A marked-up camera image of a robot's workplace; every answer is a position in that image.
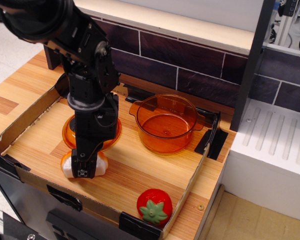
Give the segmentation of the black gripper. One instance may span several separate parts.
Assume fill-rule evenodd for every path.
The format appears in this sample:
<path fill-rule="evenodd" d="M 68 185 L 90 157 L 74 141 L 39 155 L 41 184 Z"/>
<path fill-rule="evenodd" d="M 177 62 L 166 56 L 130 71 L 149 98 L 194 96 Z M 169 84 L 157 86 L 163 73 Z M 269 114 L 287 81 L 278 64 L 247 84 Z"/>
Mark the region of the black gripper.
<path fill-rule="evenodd" d="M 75 111 L 76 148 L 71 150 L 71 170 L 74 178 L 93 179 L 98 151 L 104 142 L 117 138 L 119 96 L 108 94 L 96 111 Z"/>

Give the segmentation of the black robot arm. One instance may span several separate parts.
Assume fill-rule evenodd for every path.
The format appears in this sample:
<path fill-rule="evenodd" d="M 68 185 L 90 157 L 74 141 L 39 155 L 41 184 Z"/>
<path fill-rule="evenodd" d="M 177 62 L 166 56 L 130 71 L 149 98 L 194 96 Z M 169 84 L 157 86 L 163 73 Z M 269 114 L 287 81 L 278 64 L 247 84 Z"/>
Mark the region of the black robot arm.
<path fill-rule="evenodd" d="M 72 0 L 0 0 L 0 18 L 19 39 L 61 56 L 75 113 L 71 176 L 99 175 L 98 152 L 117 134 L 119 72 L 106 33 Z"/>

